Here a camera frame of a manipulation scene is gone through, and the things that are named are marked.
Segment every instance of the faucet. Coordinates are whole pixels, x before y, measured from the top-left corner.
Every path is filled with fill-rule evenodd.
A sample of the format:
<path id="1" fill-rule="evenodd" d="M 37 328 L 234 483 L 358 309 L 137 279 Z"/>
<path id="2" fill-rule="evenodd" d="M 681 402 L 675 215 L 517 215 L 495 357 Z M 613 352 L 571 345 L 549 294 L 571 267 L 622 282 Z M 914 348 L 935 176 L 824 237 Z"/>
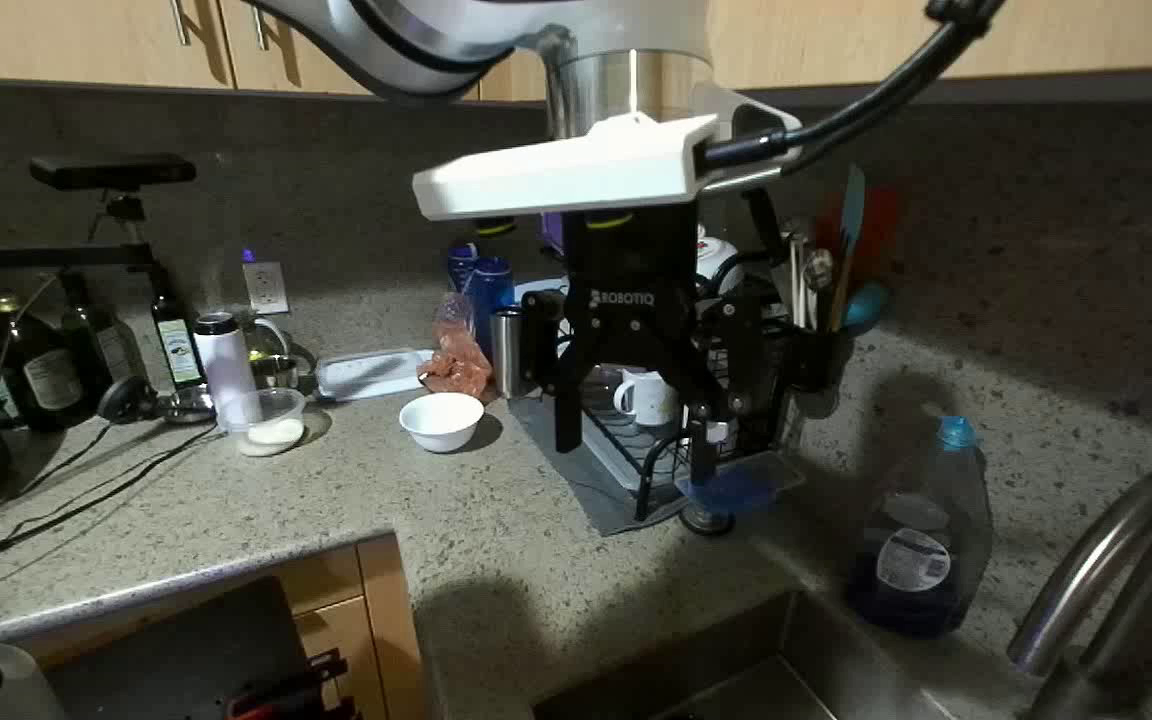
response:
<path id="1" fill-rule="evenodd" d="M 1080 619 L 1126 566 L 1133 576 L 1082 657 L 1056 669 Z M 1056 669 L 1037 691 L 1032 716 L 1126 712 L 1142 699 L 1152 660 L 1152 475 L 1112 499 L 1056 565 L 1021 619 L 1009 660 L 1032 677 Z"/>

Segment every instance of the electrical outlet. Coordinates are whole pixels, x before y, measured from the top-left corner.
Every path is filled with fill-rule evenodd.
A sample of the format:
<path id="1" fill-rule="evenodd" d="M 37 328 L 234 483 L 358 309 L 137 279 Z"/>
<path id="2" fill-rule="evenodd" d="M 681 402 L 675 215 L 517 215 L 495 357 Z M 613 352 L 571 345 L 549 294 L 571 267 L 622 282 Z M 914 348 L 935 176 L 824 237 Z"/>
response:
<path id="1" fill-rule="evenodd" d="M 260 258 L 244 262 L 246 302 L 250 312 L 290 312 L 285 262 Z"/>

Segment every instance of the blue dish soap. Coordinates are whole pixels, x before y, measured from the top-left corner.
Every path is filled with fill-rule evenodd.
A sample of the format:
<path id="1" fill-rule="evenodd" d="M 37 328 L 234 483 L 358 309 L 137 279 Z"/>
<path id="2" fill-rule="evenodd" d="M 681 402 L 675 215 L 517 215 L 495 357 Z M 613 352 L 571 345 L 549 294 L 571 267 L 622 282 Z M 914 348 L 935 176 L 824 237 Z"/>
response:
<path id="1" fill-rule="evenodd" d="M 905 636 L 964 624 L 991 556 L 984 455 L 964 417 L 939 417 L 935 438 L 884 475 L 849 576 L 849 605 Z"/>

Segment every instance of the cabinet door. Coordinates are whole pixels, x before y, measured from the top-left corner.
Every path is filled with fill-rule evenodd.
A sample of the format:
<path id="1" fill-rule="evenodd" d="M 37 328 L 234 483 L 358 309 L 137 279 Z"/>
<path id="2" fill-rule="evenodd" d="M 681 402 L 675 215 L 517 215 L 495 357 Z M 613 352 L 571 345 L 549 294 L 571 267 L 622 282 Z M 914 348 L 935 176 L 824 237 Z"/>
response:
<path id="1" fill-rule="evenodd" d="M 868 83 L 930 35 L 919 0 L 712 0 L 729 88 Z M 1152 66 L 1152 0 L 1009 0 L 949 76 Z"/>
<path id="2" fill-rule="evenodd" d="M 334 60 L 327 60 L 290 23 L 254 12 L 244 0 L 221 0 L 234 88 L 264 91 L 341 91 L 367 95 Z"/>
<path id="3" fill-rule="evenodd" d="M 0 80 L 233 83 L 212 0 L 0 0 Z"/>

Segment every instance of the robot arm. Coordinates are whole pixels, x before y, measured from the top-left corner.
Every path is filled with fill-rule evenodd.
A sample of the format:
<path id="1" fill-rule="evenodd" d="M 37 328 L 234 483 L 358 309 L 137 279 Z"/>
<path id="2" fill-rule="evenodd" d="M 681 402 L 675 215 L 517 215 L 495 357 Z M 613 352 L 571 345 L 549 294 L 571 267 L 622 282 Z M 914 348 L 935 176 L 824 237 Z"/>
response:
<path id="1" fill-rule="evenodd" d="M 511 49 L 549 73 L 559 141 L 474 152 L 413 181 L 428 219 L 659 209 L 768 185 L 929 88 L 1004 0 L 929 0 L 939 31 L 836 114 L 706 80 L 706 0 L 250 0 L 381 95 L 464 95 Z"/>

